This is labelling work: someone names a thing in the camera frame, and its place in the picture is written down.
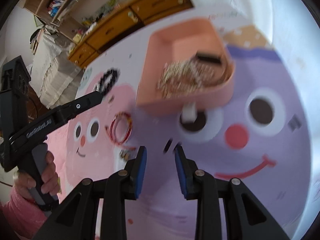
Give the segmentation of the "pink sleeve forearm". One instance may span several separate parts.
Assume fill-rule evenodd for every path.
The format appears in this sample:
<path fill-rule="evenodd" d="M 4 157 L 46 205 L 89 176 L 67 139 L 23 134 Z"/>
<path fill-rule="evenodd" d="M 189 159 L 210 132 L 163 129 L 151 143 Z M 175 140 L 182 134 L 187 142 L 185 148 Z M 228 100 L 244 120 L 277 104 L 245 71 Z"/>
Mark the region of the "pink sleeve forearm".
<path fill-rule="evenodd" d="M 47 220 L 39 207 L 24 199 L 16 187 L 12 188 L 10 200 L 1 204 L 1 214 L 20 239 L 32 239 Z"/>

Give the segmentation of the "person's left hand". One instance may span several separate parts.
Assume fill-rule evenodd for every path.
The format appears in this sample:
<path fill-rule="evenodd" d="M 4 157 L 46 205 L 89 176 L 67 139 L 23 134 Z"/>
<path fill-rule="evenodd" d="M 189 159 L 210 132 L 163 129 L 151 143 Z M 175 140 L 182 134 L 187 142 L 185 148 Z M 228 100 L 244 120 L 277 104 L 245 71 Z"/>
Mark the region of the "person's left hand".
<path fill-rule="evenodd" d="M 41 192 L 43 194 L 56 195 L 60 191 L 60 184 L 58 182 L 58 174 L 56 172 L 56 165 L 54 163 L 54 156 L 52 152 L 48 151 L 46 154 L 47 166 L 44 169 L 41 178 L 43 185 Z M 18 170 L 13 175 L 14 188 L 17 193 L 29 202 L 35 202 L 29 190 L 36 186 L 36 181 L 25 171 Z"/>

